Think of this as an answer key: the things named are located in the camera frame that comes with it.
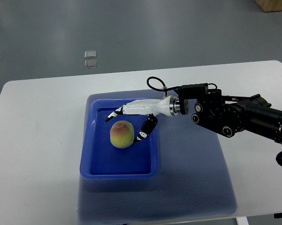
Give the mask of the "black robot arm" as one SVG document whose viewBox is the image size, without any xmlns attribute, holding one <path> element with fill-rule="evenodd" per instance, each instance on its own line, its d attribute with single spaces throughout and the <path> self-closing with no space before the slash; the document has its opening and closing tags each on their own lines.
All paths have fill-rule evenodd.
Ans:
<svg viewBox="0 0 282 225">
<path fill-rule="evenodd" d="M 273 109 L 259 94 L 224 96 L 220 89 L 208 86 L 208 83 L 190 84 L 174 90 L 181 114 L 188 114 L 188 101 L 195 99 L 193 123 L 227 138 L 247 130 L 282 144 L 282 111 Z"/>
</svg>

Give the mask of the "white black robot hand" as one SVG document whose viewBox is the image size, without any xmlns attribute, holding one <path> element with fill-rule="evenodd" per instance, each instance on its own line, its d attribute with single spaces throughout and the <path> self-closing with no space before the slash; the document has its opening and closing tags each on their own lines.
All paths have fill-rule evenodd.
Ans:
<svg viewBox="0 0 282 225">
<path fill-rule="evenodd" d="M 179 98 L 176 96 L 168 96 L 163 99 L 139 99 L 114 110 L 105 121 L 108 122 L 118 115 L 146 115 L 146 120 L 133 140 L 134 143 L 137 143 L 147 138 L 155 129 L 158 124 L 157 115 L 176 116 L 180 112 L 179 103 Z"/>
</svg>

